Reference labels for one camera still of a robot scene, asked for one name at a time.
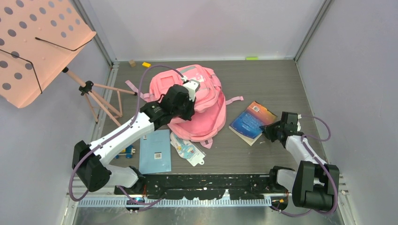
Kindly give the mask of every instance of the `blue and orange book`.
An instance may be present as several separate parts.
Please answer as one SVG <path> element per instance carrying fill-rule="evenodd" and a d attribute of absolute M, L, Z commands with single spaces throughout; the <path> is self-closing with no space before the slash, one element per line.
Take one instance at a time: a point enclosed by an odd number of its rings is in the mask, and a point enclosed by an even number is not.
<path fill-rule="evenodd" d="M 252 146 L 261 136 L 260 126 L 269 125 L 276 118 L 275 114 L 254 101 L 230 124 L 230 129 Z"/>

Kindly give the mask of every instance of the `yellow-green sticky note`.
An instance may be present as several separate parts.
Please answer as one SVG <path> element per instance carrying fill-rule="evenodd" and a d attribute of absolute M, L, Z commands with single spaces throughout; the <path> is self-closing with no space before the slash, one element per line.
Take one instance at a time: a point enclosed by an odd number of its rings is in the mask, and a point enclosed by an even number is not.
<path fill-rule="evenodd" d="M 246 57 L 246 60 L 259 60 L 258 57 Z"/>

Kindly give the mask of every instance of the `barcode sticker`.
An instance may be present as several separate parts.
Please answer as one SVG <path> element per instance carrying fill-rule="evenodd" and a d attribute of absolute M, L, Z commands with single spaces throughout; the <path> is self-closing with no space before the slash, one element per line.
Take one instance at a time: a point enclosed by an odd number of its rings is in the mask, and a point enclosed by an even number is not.
<path fill-rule="evenodd" d="M 161 152 L 155 152 L 155 159 L 161 159 Z"/>

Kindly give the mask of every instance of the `light blue folder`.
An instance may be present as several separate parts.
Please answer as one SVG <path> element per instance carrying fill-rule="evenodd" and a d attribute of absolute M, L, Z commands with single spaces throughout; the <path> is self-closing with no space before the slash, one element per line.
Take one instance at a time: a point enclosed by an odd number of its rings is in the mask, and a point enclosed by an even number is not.
<path fill-rule="evenodd" d="M 139 171 L 142 174 L 171 171 L 170 130 L 157 130 L 141 137 Z"/>

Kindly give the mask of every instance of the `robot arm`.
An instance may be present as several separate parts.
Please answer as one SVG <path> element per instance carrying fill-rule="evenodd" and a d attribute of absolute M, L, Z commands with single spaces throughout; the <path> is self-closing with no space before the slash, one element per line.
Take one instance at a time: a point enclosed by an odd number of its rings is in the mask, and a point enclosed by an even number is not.
<path fill-rule="evenodd" d="M 263 134 L 272 142 L 279 140 L 290 152 L 297 164 L 298 171 L 289 168 L 274 167 L 270 176 L 276 185 L 281 185 L 291 192 L 293 203 L 297 207 L 328 211 L 334 204 L 334 190 L 331 182 L 338 187 L 339 169 L 321 159 L 308 144 L 304 133 L 300 132 L 299 116 L 296 113 L 282 112 L 281 120 L 263 126 Z M 333 180 L 314 158 L 322 163 Z"/>
<path fill-rule="evenodd" d="M 194 115 L 196 91 L 200 83 L 186 80 L 184 84 L 169 88 L 160 102 L 146 103 L 137 115 L 108 135 L 89 144 L 80 141 L 75 145 L 72 168 L 88 152 L 97 148 L 77 170 L 77 175 L 90 192 L 97 191 L 105 185 L 133 187 L 142 177 L 134 167 L 109 165 L 110 161 L 124 148 L 163 125 L 170 123 L 174 117 L 191 120 Z"/>

